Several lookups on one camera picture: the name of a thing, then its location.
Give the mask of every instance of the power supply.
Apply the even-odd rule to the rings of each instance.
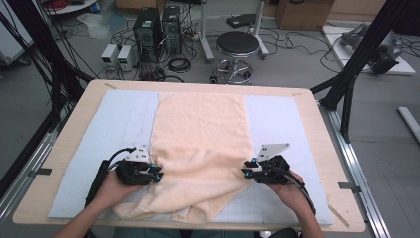
[[[102,60],[108,66],[108,70],[116,70],[118,68],[118,47],[117,44],[108,44],[102,53]]]
[[[122,71],[131,71],[134,65],[133,48],[131,45],[123,45],[118,54],[118,62]]]
[[[133,26],[140,62],[158,62],[158,46],[163,40],[158,8],[142,8]]]
[[[179,6],[166,6],[161,20],[166,47],[171,49],[172,53],[182,53],[180,13]]]

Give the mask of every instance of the black frame pole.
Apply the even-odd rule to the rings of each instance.
[[[330,111],[336,110],[337,104],[344,97],[340,132],[348,144],[350,143],[350,111],[355,81],[359,73],[383,42],[386,35],[391,31],[400,16],[404,13],[410,1],[411,0],[387,0],[342,71],[335,77],[311,88],[312,93],[316,94],[331,87],[327,95],[320,100],[321,106]]]

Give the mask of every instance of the round stool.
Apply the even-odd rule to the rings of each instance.
[[[232,59],[225,59],[217,65],[213,71],[216,75],[210,77],[211,82],[216,83],[217,78],[220,78],[227,84],[251,84],[253,69],[240,58],[252,56],[258,51],[257,38],[244,32],[227,32],[217,38],[216,47]]]

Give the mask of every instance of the towel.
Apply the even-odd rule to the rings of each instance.
[[[122,219],[172,213],[189,223],[212,221],[250,185],[240,168],[252,157],[242,95],[161,93],[151,136],[151,160],[164,176],[139,202],[120,203]]]

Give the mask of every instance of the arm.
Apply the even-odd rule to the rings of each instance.
[[[300,175],[293,171],[291,171],[291,173],[303,182],[303,178]],[[285,205],[294,211],[305,238],[324,237],[321,227],[319,226],[305,195],[303,195],[299,187],[289,183],[286,185],[268,184],[267,186],[278,195]]]
[[[142,187],[123,185],[115,171],[109,172],[93,201],[53,237],[83,237],[102,212]]]

